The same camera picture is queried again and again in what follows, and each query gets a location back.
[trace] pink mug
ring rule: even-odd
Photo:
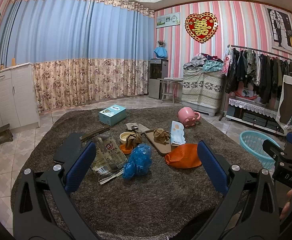
[[[196,121],[199,121],[200,114],[194,112],[190,107],[184,107],[179,110],[177,118],[184,127],[195,126]]]

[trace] person's hand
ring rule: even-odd
[[[288,191],[287,193],[287,197],[288,197],[288,201],[287,203],[284,205],[284,208],[282,209],[281,215],[279,217],[279,219],[284,219],[285,216],[287,215],[288,211],[289,211],[289,207],[290,207],[290,200],[292,197],[292,189]]]

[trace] picture frame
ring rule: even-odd
[[[180,25],[180,12],[156,17],[156,29],[174,25]]]
[[[292,14],[264,5],[272,48],[292,55]]]

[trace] basket rim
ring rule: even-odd
[[[265,135],[264,133],[260,133],[260,132],[257,132],[257,131],[247,130],[247,131],[243,131],[243,132],[239,135],[240,144],[241,144],[241,145],[245,145],[247,148],[249,148],[249,150],[252,151],[253,154],[256,155],[259,159],[261,159],[261,160],[263,160],[263,161],[274,162],[275,160],[274,160],[273,158],[271,158],[270,156],[267,157],[267,156],[261,155],[260,153],[258,153],[258,152],[256,152],[256,151],[254,151],[253,149],[251,149],[251,148],[250,148],[250,147],[249,147],[249,146],[243,141],[242,136],[245,136],[246,133],[249,133],[249,134],[254,133],[254,134],[256,134],[258,137],[267,137],[268,140],[272,141],[272,142],[273,142],[275,145],[277,145],[278,147],[280,147],[279,144],[278,144],[275,140],[273,140],[272,138],[270,138],[269,136]]]

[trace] white lace trim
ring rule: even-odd
[[[233,98],[229,98],[229,104],[232,105],[232,106],[237,106],[239,108],[243,108],[243,109],[247,109],[247,110],[250,110],[250,111],[254,111],[256,113],[259,113],[259,114],[263,114],[263,115],[266,115],[266,116],[270,116],[270,117],[273,117],[275,118],[276,115],[277,115],[277,112],[274,111],[274,110],[270,110],[270,109],[267,109],[263,106],[257,106],[257,105],[254,105],[254,104],[251,104],[251,103],[248,103],[248,102],[244,102],[244,101],[240,101],[240,100],[236,100],[236,99],[233,99]]]

